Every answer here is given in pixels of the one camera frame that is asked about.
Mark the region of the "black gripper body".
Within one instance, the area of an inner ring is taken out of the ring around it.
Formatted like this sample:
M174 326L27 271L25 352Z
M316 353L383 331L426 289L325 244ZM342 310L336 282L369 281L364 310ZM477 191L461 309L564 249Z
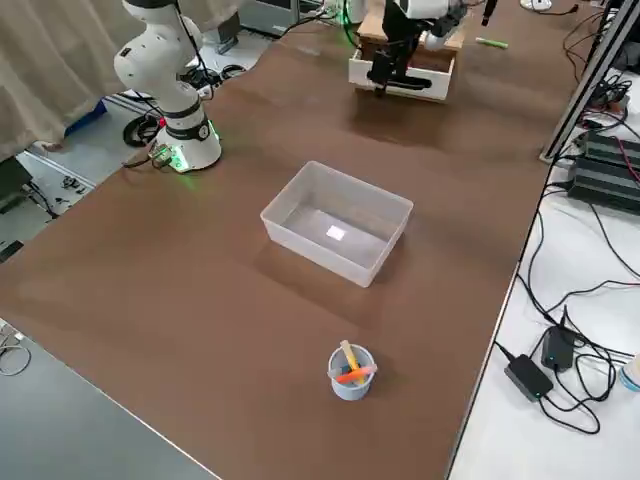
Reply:
M417 48L422 28L419 21L406 17L395 1L386 1L382 29L387 38L386 46L413 53Z

